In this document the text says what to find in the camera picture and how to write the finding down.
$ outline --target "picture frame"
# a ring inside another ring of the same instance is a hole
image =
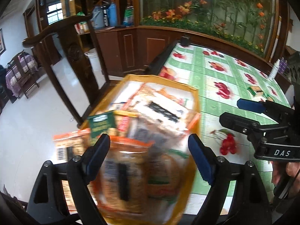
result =
[[[3,33],[2,33],[2,29],[0,29],[0,56],[5,51],[6,51],[6,48],[5,48],[5,44],[4,44]]]

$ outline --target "tablecloth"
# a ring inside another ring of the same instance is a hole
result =
[[[274,185],[271,183],[272,165],[267,161],[257,160],[253,157],[254,148],[247,140],[246,135],[224,130],[219,123],[219,116],[229,112],[259,121],[262,125],[275,123],[264,114],[241,110],[237,107],[240,98],[265,101],[264,97],[253,97],[250,86],[260,88],[272,99],[282,105],[289,103],[275,80],[270,81],[263,72],[224,53],[199,46],[187,48],[177,44],[167,59],[160,76],[191,85],[199,90],[199,102],[201,109],[201,140],[209,146],[217,156],[220,153],[221,143],[226,133],[232,133],[237,143],[237,153],[230,152],[225,155],[227,160],[233,163],[244,164],[252,160],[262,178],[269,199],[272,198]],[[224,214],[228,212],[235,181],[229,187],[228,196],[224,205]],[[185,213],[197,214],[210,189],[207,182],[203,181],[197,171],[192,194]]]
[[[38,64],[37,64],[37,62],[35,61],[35,59],[33,58],[32,55],[26,55],[25,57],[22,57],[20,59],[20,63],[22,65],[22,67],[25,67],[26,63],[27,64],[34,63],[34,67],[31,68],[32,73],[34,73],[38,69]],[[18,72],[18,69],[17,69],[16,66],[13,67],[13,71],[14,71],[15,74]],[[11,79],[14,77],[14,73],[12,72],[12,70],[7,72],[6,77],[5,77],[6,86],[7,86],[8,89],[10,89],[13,92],[14,96],[18,97],[19,91],[21,90],[20,86],[18,84],[14,84],[14,85],[11,84]]]

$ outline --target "white tiled floor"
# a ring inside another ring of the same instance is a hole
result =
[[[54,67],[60,83],[79,114],[87,108],[88,99],[66,59]],[[104,83],[101,72],[95,72],[98,84]],[[55,162],[52,136],[77,129],[77,122],[56,93],[47,76],[40,88],[10,101],[0,116],[0,190],[3,185],[11,196],[28,201],[36,176],[46,160]]]

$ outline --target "screw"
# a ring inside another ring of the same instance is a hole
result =
[[[74,156],[73,161],[78,162],[81,159],[81,156]]]
[[[248,165],[249,167],[254,167],[254,162],[252,162],[252,161],[247,161],[247,165]]]
[[[44,162],[44,167],[49,167],[51,165],[51,161],[45,161]]]
[[[225,158],[222,156],[217,157],[218,162],[225,162]]]
[[[260,139],[260,141],[261,141],[262,143],[266,143],[266,142],[268,141],[268,139],[267,139],[266,137],[262,137],[262,138]]]

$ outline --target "glass partition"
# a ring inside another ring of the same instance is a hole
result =
[[[272,31],[275,0],[140,0],[141,24],[196,31],[259,56]]]

